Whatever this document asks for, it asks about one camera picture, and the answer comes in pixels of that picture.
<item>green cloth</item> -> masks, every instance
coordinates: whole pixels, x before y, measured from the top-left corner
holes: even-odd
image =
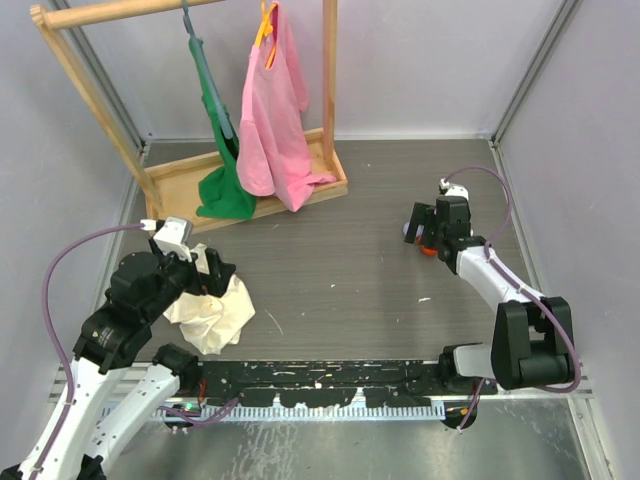
[[[202,87],[202,102],[204,103],[211,127],[213,128],[213,136],[222,158],[223,166],[207,175],[198,185],[200,200],[202,206],[198,207],[196,214],[199,217],[211,218],[237,218],[248,220],[253,217],[256,209],[256,197],[246,192],[236,170],[236,160],[238,159],[238,137],[235,131],[233,138],[226,139],[220,128],[220,121],[216,115],[215,103],[213,100],[213,92],[207,86],[204,68],[206,65],[199,65],[194,49],[198,46],[193,42],[189,42],[189,50],[196,61],[198,76],[200,77],[200,86]]]

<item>crumpled white cloth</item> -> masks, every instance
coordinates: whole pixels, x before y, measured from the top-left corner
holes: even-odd
[[[247,287],[233,275],[222,298],[183,293],[164,315],[203,355],[219,355],[227,344],[240,341],[242,327],[255,313]]]

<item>pink t-shirt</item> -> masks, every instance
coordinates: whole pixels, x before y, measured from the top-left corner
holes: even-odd
[[[311,173],[311,153],[302,131],[300,111],[309,105],[298,53],[284,9],[273,12],[276,54],[266,67],[272,41],[253,46],[242,94],[238,177],[249,193],[277,195],[296,212],[313,186],[335,182],[331,175]]]

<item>orange object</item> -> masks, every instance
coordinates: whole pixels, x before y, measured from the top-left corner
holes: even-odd
[[[433,250],[432,248],[427,248],[424,245],[420,245],[420,251],[429,257],[435,257],[438,255],[437,250]]]
[[[418,245],[420,245],[420,240],[422,240],[422,237],[416,237],[416,243]],[[437,250],[434,250],[432,248],[427,248],[424,245],[420,245],[420,251],[429,257],[435,257],[438,255]]]

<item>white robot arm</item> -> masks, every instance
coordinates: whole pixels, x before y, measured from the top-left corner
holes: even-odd
[[[460,377],[495,379],[505,389],[566,383],[574,365],[558,329],[541,310],[557,319],[572,341],[571,310],[561,297],[547,298],[527,286],[471,230],[469,194],[461,185],[440,182],[436,205],[416,203],[405,242],[418,241],[436,252],[451,272],[466,280],[496,315],[491,345],[444,348],[439,368],[445,382]],[[532,339],[530,329],[544,334]]]
[[[84,322],[73,349],[73,400],[67,404],[67,385],[36,446],[0,480],[103,479],[151,414],[178,390],[195,387],[198,358],[165,345],[137,387],[97,423],[162,313],[184,292],[221,297],[227,290],[235,265],[222,262],[213,249],[205,250],[205,258],[191,252],[191,227],[170,217],[150,240],[153,253],[122,259],[107,301]]]

